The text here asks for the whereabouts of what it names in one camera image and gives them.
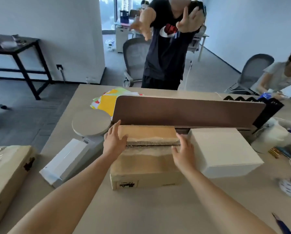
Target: table leg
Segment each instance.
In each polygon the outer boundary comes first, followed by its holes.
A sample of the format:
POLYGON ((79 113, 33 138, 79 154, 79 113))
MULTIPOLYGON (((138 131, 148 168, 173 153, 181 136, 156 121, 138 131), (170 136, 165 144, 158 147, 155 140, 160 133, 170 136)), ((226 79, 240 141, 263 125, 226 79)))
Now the table leg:
POLYGON ((198 61, 200 61, 201 57, 202 57, 202 51, 203 51, 203 48, 204 48, 205 39, 206 39, 206 37, 203 37, 203 43, 202 43, 202 47, 201 47, 201 50, 200 50, 200 54, 198 55, 198 61))
POLYGON ((43 56, 43 54, 42 54, 42 50, 40 49, 40 46, 39 46, 39 43, 38 43, 38 42, 35 43, 35 48, 36 48, 36 50, 37 50, 37 53, 38 53, 39 59, 40 59, 40 61, 42 62, 42 66, 44 67, 45 72, 46 72, 46 74, 47 74, 47 76, 48 76, 48 79, 49 79, 50 84, 54 84, 54 81, 52 80, 52 77, 51 77, 51 74, 50 74, 49 68, 48 68, 48 66, 47 66, 47 63, 46 63, 46 61, 45 61, 45 58, 44 58, 44 56, 43 56))
POLYGON ((38 93, 37 93, 32 81, 31 81, 30 77, 28 76, 28 74, 27 74, 27 72, 26 72, 26 70, 25 70, 25 68, 24 68, 19 56, 17 54, 14 54, 12 56, 13 56, 15 62, 17 63, 19 70, 21 70, 26 83, 28 84, 28 86, 30 87, 32 93, 34 94, 35 99, 36 100, 40 100, 40 97, 39 97, 39 95, 38 95, 38 93))

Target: black table leg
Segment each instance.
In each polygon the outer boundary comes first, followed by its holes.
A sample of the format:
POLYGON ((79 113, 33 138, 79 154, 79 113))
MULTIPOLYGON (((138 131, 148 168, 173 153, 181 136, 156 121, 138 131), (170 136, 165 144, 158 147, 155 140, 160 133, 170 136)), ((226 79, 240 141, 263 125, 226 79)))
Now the black table leg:
POLYGON ((36 47, 36 50, 37 50, 37 53, 38 53, 39 59, 40 59, 40 61, 42 62, 42 66, 44 67, 45 72, 46 72, 46 74, 47 74, 47 76, 48 76, 49 83, 50 83, 50 84, 54 84, 54 81, 52 80, 52 77, 51 77, 50 71, 49 71, 49 69, 48 69, 47 63, 46 63, 46 61, 45 61, 45 58, 44 58, 44 56, 43 56, 43 54, 42 54, 42 50, 40 49, 40 46, 39 46, 39 43, 38 43, 38 42, 35 43, 35 47, 36 47))
POLYGON ((24 68, 19 56, 17 54, 14 54, 12 56, 13 56, 15 62, 17 63, 17 65, 19 67, 19 70, 21 70, 26 83, 28 84, 28 86, 30 87, 32 93, 34 94, 34 97, 36 98, 36 100, 40 100, 40 97, 39 97, 39 95, 38 95, 38 93, 37 93, 32 81, 31 81, 30 77, 28 76, 28 74, 27 74, 27 72, 26 72, 26 70, 25 70, 25 68, 24 68))

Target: white wall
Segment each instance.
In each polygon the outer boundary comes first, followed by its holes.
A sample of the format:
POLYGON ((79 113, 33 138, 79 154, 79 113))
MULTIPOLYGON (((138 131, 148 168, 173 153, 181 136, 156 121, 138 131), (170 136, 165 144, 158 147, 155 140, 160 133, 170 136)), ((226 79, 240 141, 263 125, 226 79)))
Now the white wall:
MULTIPOLYGON (((63 65, 67 81, 100 83, 105 67, 99 0, 0 0, 0 34, 42 39, 41 48, 54 80, 62 80, 56 64, 63 65)), ((26 69, 42 70, 34 49, 20 55, 26 69)), ((1 68, 17 68, 0 55, 1 68)), ((1 77, 23 78, 0 72, 1 77)), ((30 74, 31 78, 45 75, 30 74)))
POLYGON ((291 0, 207 0, 206 26, 205 46, 239 71, 255 54, 291 52, 291 0))

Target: round white disc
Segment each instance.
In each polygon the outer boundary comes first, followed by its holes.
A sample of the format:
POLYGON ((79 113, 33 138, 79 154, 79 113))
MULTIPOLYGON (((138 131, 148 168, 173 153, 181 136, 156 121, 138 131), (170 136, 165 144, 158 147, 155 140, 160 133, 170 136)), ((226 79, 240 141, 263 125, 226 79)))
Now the round white disc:
POLYGON ((77 112, 72 121, 73 130, 82 137, 104 134, 110 125, 110 115, 99 109, 77 112))

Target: outstretched hand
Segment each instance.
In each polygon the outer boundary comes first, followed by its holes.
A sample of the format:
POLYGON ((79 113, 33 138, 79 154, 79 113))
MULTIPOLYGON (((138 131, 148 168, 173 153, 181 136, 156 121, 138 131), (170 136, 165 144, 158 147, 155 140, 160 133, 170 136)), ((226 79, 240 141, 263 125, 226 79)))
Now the outstretched hand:
POLYGON ((112 162, 114 162, 124 151, 127 144, 128 135, 124 135, 122 138, 118 137, 119 125, 120 120, 116 122, 104 135, 103 154, 110 157, 112 162))
POLYGON ((189 15, 188 7, 184 8, 183 18, 176 23, 176 27, 182 33, 197 31, 205 22, 205 15, 203 10, 198 10, 195 7, 189 15))
POLYGON ((176 147, 172 147, 175 165, 182 173, 196 169, 194 146, 185 136, 177 133, 177 137, 180 140, 181 147, 179 152, 176 147))
POLYGON ((150 25, 141 22, 139 17, 136 17, 136 20, 130 25, 129 30, 138 31, 144 36, 146 41, 152 38, 150 25))

